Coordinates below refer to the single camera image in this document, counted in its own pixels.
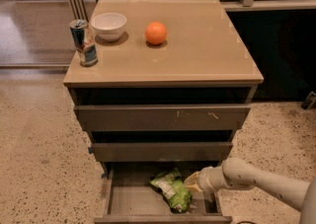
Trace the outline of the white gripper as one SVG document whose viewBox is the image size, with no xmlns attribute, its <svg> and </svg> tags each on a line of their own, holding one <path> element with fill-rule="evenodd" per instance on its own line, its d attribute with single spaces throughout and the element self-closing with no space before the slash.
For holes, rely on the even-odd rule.
<svg viewBox="0 0 316 224">
<path fill-rule="evenodd" d="M 227 181 L 221 167 L 207 167 L 188 176 L 184 180 L 184 185 L 191 192 L 214 193 L 222 188 L 227 188 Z"/>
</svg>

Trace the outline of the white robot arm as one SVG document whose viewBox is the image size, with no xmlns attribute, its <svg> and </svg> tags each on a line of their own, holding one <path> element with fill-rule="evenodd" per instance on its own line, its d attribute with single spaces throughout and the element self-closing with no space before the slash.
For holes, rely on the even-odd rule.
<svg viewBox="0 0 316 224">
<path fill-rule="evenodd" d="M 190 191 L 208 193 L 257 187 L 299 211 L 299 224 L 316 224 L 316 179 L 306 182 L 289 178 L 230 157 L 217 167 L 205 167 L 191 174 L 184 184 Z"/>
</svg>

